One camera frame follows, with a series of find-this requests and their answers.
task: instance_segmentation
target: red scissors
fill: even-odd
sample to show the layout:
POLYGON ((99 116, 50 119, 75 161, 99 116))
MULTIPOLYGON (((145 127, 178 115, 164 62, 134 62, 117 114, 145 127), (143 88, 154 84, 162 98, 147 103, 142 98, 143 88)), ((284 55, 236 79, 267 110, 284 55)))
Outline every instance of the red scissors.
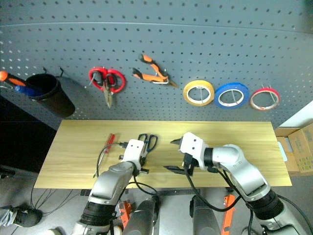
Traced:
POLYGON ((89 71, 89 79, 93 85, 101 90, 104 94, 108 108, 112 104, 112 95, 120 92, 126 84, 126 79, 123 74, 117 70, 106 70, 104 67, 94 67, 89 71))

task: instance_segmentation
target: tape roll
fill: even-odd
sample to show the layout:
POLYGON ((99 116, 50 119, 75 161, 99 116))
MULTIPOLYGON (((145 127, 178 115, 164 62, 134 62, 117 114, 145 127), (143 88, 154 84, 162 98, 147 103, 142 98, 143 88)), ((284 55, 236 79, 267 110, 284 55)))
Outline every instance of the tape roll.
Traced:
POLYGON ((183 96, 184 99, 192 105, 196 106, 204 106, 209 104, 213 98, 214 98, 214 88, 211 83, 204 81, 204 80, 195 80, 192 82, 189 82, 183 90, 183 96), (206 89, 207 92, 209 93, 208 97, 203 99, 203 100, 195 100, 189 96, 189 92, 191 89, 197 88, 197 89, 206 89))
POLYGON ((268 110, 271 110, 271 109, 275 108, 276 106, 278 106, 278 105, 279 105, 279 102, 280 102, 280 95, 279 95, 279 93, 278 93, 277 90, 272 89, 272 88, 261 88, 261 89, 258 89, 258 90, 256 90, 256 91, 252 94, 252 96, 251 96, 251 98, 250 98, 250 105, 251 105, 254 109, 260 110, 260 111, 268 111, 268 110), (273 100, 274 100, 274 103, 273 103, 272 105, 267 106, 267 107, 258 106, 258 105, 256 105, 256 104, 254 103, 253 98, 254 98, 256 95, 260 94, 260 93, 270 93, 271 95, 273 95, 273 96, 276 97, 276 100, 274 100, 274 98, 273 98, 273 96, 272 96, 272 98, 273 98, 273 100))
POLYGON ((215 91, 214 103, 223 109, 235 109, 243 106, 249 100, 249 89, 240 82, 231 82, 220 86, 215 91), (225 103, 221 101, 221 96, 226 92, 236 91, 241 94, 239 100, 234 100, 233 103, 225 103))

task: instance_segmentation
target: scissors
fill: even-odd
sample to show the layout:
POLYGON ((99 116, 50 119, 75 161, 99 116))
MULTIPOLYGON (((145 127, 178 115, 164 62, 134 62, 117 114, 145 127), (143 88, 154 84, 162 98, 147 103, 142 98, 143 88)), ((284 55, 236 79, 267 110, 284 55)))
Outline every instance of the scissors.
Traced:
POLYGON ((140 134, 138 136, 138 140, 144 142, 143 149, 142 149, 142 155, 140 158, 140 164, 144 165, 148 153, 150 153, 156 147, 157 136, 156 135, 149 135, 148 136, 148 134, 140 134))
POLYGON ((112 95, 120 92, 126 84, 123 74, 117 70, 106 70, 104 67, 94 67, 89 71, 90 83, 104 94, 108 108, 112 105, 112 95))

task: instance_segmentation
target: orange clamp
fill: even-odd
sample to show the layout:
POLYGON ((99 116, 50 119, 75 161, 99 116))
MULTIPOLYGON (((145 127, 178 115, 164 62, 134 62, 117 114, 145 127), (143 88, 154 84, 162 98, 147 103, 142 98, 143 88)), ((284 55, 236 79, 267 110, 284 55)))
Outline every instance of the orange clamp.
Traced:
MULTIPOLYGON (((236 197, 232 194, 224 197, 225 207, 229 207, 231 204, 233 204, 235 199, 236 197)), ((231 219, 233 217, 234 211, 235 211, 235 208, 233 207, 225 212, 221 235, 230 235, 231 219)))
POLYGON ((132 211, 132 206, 128 202, 121 202, 119 204, 119 212, 121 213, 120 219, 122 220, 124 228, 126 228, 126 225, 130 218, 130 213, 132 211))

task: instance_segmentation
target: wooden table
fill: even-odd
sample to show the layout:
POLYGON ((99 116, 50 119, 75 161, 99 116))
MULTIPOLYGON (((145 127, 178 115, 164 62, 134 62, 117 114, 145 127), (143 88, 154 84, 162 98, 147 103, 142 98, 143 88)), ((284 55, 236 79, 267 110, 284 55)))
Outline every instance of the wooden table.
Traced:
MULTIPOLYGON (((137 180, 156 188, 189 188, 184 175, 163 168, 164 165, 181 166, 183 154, 170 141, 188 131, 204 139, 210 147, 238 145, 272 186, 291 186, 270 122, 63 120, 35 188, 92 188, 97 157, 110 133, 116 133, 118 142, 137 139, 141 133, 158 135, 158 144, 148 154, 144 166, 150 173, 141 174, 137 180)), ((113 146, 102 161, 100 172, 120 162, 118 156, 123 152, 124 149, 113 146)), ((227 186, 220 175, 199 168, 192 179, 197 187, 227 186)))

